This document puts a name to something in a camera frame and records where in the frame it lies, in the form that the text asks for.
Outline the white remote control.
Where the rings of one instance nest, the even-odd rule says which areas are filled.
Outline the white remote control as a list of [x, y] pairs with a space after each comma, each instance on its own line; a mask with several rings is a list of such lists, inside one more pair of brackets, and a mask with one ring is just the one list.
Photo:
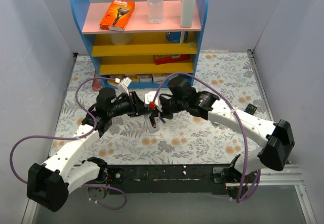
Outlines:
[[151, 115], [144, 116], [145, 123], [150, 133], [156, 133], [160, 130], [159, 118]]

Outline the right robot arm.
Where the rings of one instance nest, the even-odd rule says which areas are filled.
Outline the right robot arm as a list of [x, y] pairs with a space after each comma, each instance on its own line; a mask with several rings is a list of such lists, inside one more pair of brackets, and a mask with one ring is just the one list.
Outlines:
[[243, 181], [251, 172], [262, 168], [282, 171], [295, 145], [291, 124], [286, 120], [273, 122], [234, 109], [219, 92], [198, 92], [190, 82], [177, 76], [168, 82], [170, 95], [156, 92], [150, 108], [158, 108], [163, 118], [171, 119], [173, 114], [186, 111], [212, 123], [224, 125], [242, 134], [244, 141], [254, 141], [258, 148], [237, 156], [230, 168], [229, 176], [234, 182]]

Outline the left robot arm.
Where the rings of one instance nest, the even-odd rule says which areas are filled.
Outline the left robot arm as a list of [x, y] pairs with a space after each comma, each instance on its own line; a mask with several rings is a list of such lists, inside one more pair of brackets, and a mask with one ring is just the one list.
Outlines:
[[28, 171], [27, 197], [52, 212], [58, 211], [70, 193], [86, 183], [120, 184], [123, 170], [109, 167], [97, 157], [76, 162], [111, 127], [112, 119], [127, 114], [130, 117], [147, 113], [147, 100], [142, 100], [136, 92], [122, 93], [119, 96], [112, 88], [100, 90], [96, 103], [89, 108], [75, 133], [75, 140], [65, 144], [55, 156], [43, 164], [33, 164]]

